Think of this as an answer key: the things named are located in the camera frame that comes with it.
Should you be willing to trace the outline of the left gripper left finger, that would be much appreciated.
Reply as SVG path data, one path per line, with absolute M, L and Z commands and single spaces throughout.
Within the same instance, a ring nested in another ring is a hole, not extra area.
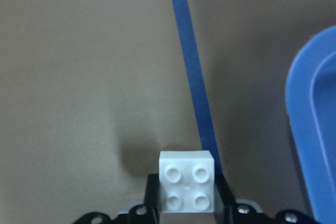
M 160 223 L 160 180 L 158 174 L 149 174 L 147 177 L 144 205 L 147 208 L 147 215 L 150 216 L 150 223 Z

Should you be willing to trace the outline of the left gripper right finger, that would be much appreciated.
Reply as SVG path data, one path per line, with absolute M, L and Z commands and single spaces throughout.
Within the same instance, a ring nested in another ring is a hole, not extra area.
M 233 207 L 235 197 L 223 175 L 215 175 L 214 184 L 214 217 L 216 223 L 234 223 Z

